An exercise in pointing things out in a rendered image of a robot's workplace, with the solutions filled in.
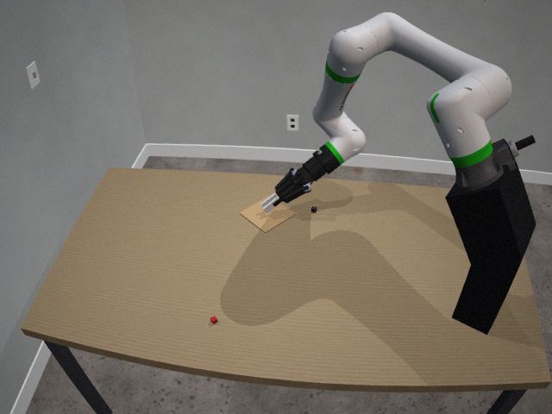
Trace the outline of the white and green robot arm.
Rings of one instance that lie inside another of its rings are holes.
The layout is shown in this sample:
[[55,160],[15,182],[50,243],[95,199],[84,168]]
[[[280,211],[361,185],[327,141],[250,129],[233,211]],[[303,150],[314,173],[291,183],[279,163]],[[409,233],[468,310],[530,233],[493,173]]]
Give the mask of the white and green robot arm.
[[386,51],[415,60],[451,83],[434,93],[426,107],[455,166],[459,190],[478,190],[516,169],[518,150],[535,143],[533,135],[492,144],[485,125],[510,101],[511,81],[505,71],[384,12],[338,32],[329,44],[323,90],[312,112],[330,137],[313,153],[327,174],[366,145],[364,133],[343,108],[366,63]]

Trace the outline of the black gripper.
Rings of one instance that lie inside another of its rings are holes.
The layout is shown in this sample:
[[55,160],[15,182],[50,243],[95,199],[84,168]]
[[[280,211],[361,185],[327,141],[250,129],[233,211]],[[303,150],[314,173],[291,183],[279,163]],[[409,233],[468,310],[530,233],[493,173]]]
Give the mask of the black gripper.
[[[298,170],[290,169],[289,173],[275,186],[276,192],[261,203],[268,213],[281,202],[289,203],[305,193],[311,192],[310,185],[319,180],[325,170],[313,156]],[[290,194],[289,194],[290,193]]]

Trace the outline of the tan flat mat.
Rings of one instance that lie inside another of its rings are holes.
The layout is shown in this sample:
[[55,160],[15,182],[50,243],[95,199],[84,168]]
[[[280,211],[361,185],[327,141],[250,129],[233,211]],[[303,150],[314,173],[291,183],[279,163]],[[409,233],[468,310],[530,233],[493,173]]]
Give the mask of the tan flat mat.
[[278,204],[268,213],[265,212],[262,209],[261,203],[269,197],[270,196],[267,196],[266,198],[261,199],[261,201],[240,212],[242,216],[248,219],[253,225],[262,230],[264,233],[295,215],[293,211],[286,208],[283,204]]

